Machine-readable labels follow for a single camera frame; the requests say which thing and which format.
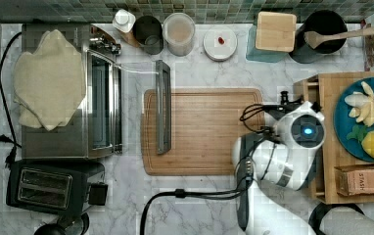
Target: marble countertop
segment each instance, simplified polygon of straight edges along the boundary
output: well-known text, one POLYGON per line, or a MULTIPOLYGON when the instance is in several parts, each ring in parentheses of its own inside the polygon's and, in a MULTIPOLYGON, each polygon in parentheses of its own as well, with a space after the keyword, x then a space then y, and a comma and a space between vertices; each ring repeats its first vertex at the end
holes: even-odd
MULTIPOLYGON (((113 32, 109 24, 99 24, 106 31, 113 32)), ((228 61, 217 63, 209 59, 203 48, 203 38, 212 25, 197 25, 193 51, 185 57, 176 57, 164 48, 159 55, 151 56, 140 49, 122 42, 122 53, 117 62, 139 63, 162 59, 171 67, 171 86, 180 87, 253 87, 258 88, 264 102, 279 101, 279 92, 287 90, 292 94, 294 82, 316 75, 320 72, 363 71, 361 39, 349 39, 337 53, 312 64, 302 65, 289 56, 276 63, 247 61, 245 58, 248 30, 250 24, 227 24, 238 37, 238 48, 228 61)), ((349 29, 358 29, 358 24, 349 24, 349 29)), ((10 38, 21 30, 19 24, 3 24, 2 51, 10 38)), ((13 85, 11 71, 21 53, 21 42, 13 45, 3 70, 4 87, 17 123, 19 107, 13 103, 13 85)), ((126 130, 126 142, 129 132, 138 133, 137 118, 126 115, 126 121, 132 127, 126 130)), ((8 123, 0 102, 0 134, 10 134, 8 123)), ((140 154, 139 136, 122 156, 102 159, 106 168, 106 182, 109 185, 108 201, 104 207, 89 210, 90 228, 87 234, 93 235, 135 235, 139 234, 139 223, 144 205, 159 192, 184 188, 195 191, 221 191, 235 187, 233 176, 150 176, 146 174, 140 154)), ((9 171, 4 169, 4 161, 10 145, 0 144, 0 235, 33 234, 44 222, 52 222, 56 217, 34 211, 11 208, 5 204, 6 186, 9 171)), ((291 212, 308 220, 310 213, 318 204, 302 192, 273 186, 263 182, 261 187, 273 201, 291 212)), ((366 215, 374 219, 374 204, 360 205, 366 215)), ((208 201, 201 199, 159 198, 150 207, 146 234, 243 234, 237 224, 235 201, 208 201)))

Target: wooden lid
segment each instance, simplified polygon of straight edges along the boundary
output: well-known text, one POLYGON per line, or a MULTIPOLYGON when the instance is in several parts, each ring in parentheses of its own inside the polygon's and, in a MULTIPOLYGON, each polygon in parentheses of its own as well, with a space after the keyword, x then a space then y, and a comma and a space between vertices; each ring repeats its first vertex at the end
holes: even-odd
POLYGON ((260 12, 257 16, 256 47, 269 51, 293 51, 296 24, 295 15, 260 12))

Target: black cup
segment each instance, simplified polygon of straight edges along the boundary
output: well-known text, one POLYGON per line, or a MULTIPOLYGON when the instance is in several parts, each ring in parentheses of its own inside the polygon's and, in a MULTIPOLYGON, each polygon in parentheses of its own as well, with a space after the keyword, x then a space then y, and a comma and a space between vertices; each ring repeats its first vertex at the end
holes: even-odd
POLYGON ((156 18, 151 16, 141 17, 135 21, 132 30, 135 39, 146 53, 157 55, 163 50, 163 28, 156 18))
POLYGON ((290 52, 291 58, 298 63, 308 64, 317 61, 327 54, 340 50, 346 42, 346 39, 326 41, 317 48, 312 49, 306 43, 304 36, 307 31, 316 31, 322 35, 332 35, 347 32, 347 27, 342 17, 335 12, 324 10, 311 14, 297 30, 294 51, 290 52))

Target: banana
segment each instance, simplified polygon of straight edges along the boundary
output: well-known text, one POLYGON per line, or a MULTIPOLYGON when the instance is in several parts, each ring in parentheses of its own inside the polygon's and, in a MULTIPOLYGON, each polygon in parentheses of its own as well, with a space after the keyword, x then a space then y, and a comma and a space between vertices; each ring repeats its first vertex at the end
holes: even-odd
POLYGON ((353 107, 349 117, 356 118, 356 122, 363 121, 366 126, 371 126, 374 124, 374 92, 364 81, 361 82, 361 86, 367 95, 354 91, 345 98, 345 102, 353 107))
POLYGON ((371 97, 374 97, 373 89, 364 81, 361 81, 361 86, 363 87, 364 92, 371 97))
POLYGON ((363 122, 367 126, 372 126, 374 124, 374 99, 373 99, 373 96, 369 96, 369 99, 370 99, 370 113, 364 119, 363 122))
POLYGON ((359 108, 352 108, 350 113, 349 113, 349 117, 350 118, 357 118, 358 116, 360 116, 360 109, 359 108))
POLYGON ((366 103, 360 108, 360 116, 355 120, 356 122, 364 121, 365 118, 370 114, 371 104, 370 102, 366 103))

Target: small white dish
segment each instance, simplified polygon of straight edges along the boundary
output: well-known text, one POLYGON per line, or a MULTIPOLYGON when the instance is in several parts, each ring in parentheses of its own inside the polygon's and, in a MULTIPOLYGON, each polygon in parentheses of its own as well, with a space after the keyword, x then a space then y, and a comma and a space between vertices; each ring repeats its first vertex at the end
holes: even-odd
POLYGON ((227 26, 212 27, 203 40, 206 54, 214 61, 225 61, 236 51, 238 39, 235 32, 227 26))

